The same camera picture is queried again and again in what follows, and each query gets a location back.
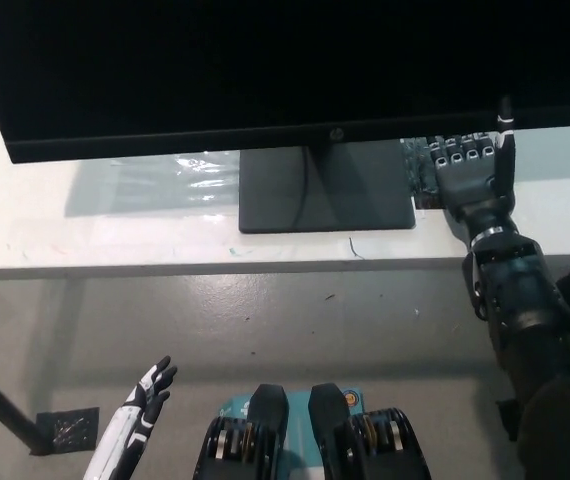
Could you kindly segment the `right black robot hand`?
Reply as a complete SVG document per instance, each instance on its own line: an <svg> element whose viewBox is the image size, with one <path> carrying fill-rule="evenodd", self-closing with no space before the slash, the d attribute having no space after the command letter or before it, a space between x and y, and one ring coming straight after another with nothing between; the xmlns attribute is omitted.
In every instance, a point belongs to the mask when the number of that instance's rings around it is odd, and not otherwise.
<svg viewBox="0 0 570 480"><path fill-rule="evenodd" d="M450 164L436 171L444 207L469 245L517 231L511 218L516 142L511 98L507 95L499 103L496 131L496 140L490 144L494 148L492 157Z"/></svg>

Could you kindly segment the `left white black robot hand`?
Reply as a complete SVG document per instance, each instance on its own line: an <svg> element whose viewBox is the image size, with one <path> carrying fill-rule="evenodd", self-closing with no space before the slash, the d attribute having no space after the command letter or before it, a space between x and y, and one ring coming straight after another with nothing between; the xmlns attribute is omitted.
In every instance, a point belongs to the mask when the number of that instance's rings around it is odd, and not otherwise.
<svg viewBox="0 0 570 480"><path fill-rule="evenodd" d="M138 381L114 412L84 473L84 480L128 480L132 477L177 373L165 356Z"/></svg>

